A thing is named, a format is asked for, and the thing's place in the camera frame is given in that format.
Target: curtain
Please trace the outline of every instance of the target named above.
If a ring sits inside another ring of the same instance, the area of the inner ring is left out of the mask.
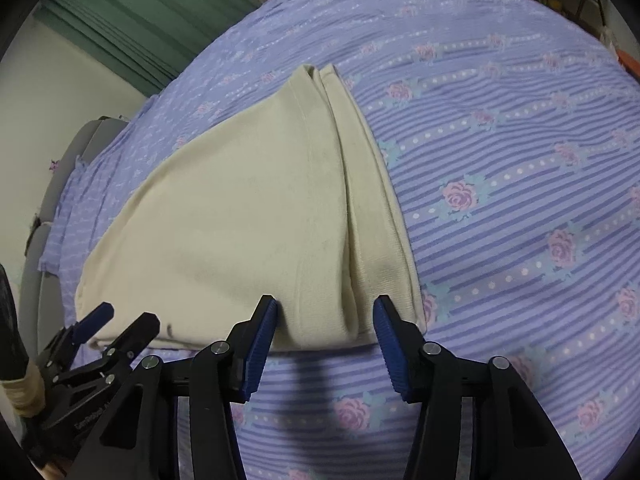
[[[36,18],[145,95],[262,0],[43,0]]]

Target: bed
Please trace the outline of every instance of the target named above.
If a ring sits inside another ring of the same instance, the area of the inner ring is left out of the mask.
[[[337,67],[376,137],[429,337],[460,357],[508,356],[583,478],[605,478],[640,427],[640,89],[531,0],[266,2],[73,167],[31,242],[36,257],[46,239],[38,286],[58,277],[58,317],[74,321],[82,264],[153,168],[303,63]],[[271,355],[234,420],[251,480],[387,480],[417,413],[369,346]]]

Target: blue rubber fingertip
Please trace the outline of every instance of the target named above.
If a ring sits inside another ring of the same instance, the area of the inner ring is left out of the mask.
[[[277,323],[278,302],[271,300],[244,364],[242,394],[246,400],[249,400],[251,394],[258,389],[264,364],[267,362],[267,354],[269,353],[269,348],[271,348],[271,341],[273,341],[273,334],[276,332]]]
[[[81,345],[89,341],[98,330],[113,319],[113,306],[111,303],[103,301],[95,307],[82,321],[74,326],[71,342],[74,345]]]
[[[389,372],[394,390],[404,399],[410,392],[409,367],[381,300],[373,303],[373,327],[376,330],[382,357],[385,359],[386,370]]]

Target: folded garment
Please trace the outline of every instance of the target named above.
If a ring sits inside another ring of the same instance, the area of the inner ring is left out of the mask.
[[[384,161],[331,65],[299,67],[158,166],[85,262],[76,311],[113,304],[98,346],[147,311],[161,321],[151,346],[201,348],[263,294],[282,305],[276,350],[374,342],[379,294],[425,329]]]

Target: beige tape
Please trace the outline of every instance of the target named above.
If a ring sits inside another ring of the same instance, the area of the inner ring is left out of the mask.
[[[23,378],[0,381],[0,384],[18,415],[31,418],[44,409],[44,381],[33,361],[29,360]]]

